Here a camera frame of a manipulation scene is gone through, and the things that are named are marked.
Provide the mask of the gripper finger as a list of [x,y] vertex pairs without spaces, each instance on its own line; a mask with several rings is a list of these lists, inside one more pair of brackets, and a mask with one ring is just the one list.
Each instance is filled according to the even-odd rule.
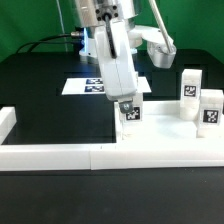
[[132,113],[134,110],[133,101],[132,100],[123,100],[119,101],[119,109],[122,114]]

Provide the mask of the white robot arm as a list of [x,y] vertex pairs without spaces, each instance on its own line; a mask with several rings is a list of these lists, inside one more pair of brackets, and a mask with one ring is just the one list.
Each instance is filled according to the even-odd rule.
[[134,24],[140,0],[72,0],[86,38],[81,55],[98,62],[106,96],[119,103],[123,114],[133,111],[138,90],[132,51],[146,42],[153,65],[165,69],[171,67],[176,55],[156,1],[148,2],[158,24],[156,28]]

